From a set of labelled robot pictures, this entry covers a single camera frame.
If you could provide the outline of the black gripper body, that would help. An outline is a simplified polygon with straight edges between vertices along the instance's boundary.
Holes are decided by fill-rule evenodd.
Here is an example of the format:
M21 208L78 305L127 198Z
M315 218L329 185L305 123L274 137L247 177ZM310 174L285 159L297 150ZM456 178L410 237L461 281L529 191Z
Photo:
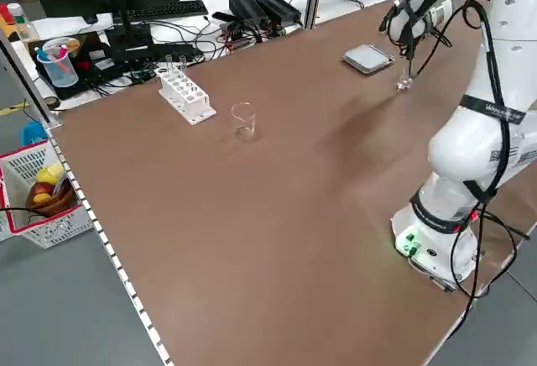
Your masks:
M409 46L415 47L429 32L432 27L433 21L430 15L424 15L423 17L410 17L409 18L409 33L410 42Z

